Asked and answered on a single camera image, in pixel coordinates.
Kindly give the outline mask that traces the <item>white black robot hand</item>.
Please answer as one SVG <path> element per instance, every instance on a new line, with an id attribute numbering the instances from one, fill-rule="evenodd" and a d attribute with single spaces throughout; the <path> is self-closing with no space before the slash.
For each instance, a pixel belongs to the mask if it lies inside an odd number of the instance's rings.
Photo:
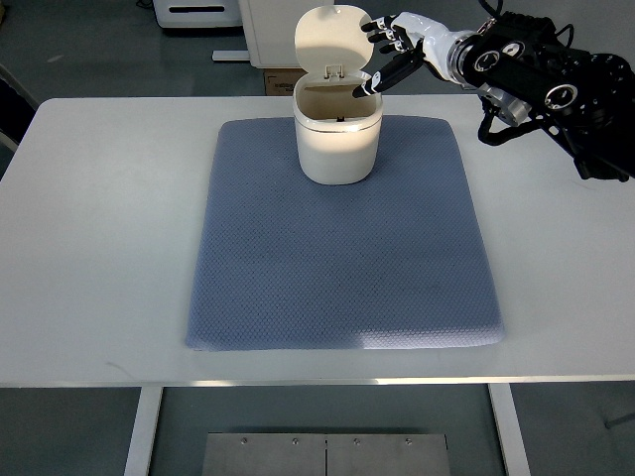
<path id="1" fill-rule="evenodd" d="M 352 96 L 362 98 L 381 93 L 426 67 L 440 80 L 464 85 L 459 71 L 459 57 L 466 52 L 473 31 L 453 32 L 428 17 L 402 12 L 380 17 L 361 26 L 371 44 L 383 43 L 382 54 L 395 56 L 362 84 Z"/>

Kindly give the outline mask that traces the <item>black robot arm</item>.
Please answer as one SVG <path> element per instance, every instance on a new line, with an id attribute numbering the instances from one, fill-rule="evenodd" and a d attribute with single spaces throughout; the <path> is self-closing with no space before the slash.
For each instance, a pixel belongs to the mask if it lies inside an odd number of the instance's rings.
<path id="1" fill-rule="evenodd" d="M 499 146 L 545 131 L 582 179 L 634 176 L 634 72 L 613 54 L 576 50 L 549 18 L 483 2 L 489 21 L 459 49 L 454 67 L 480 97 L 478 139 Z"/>

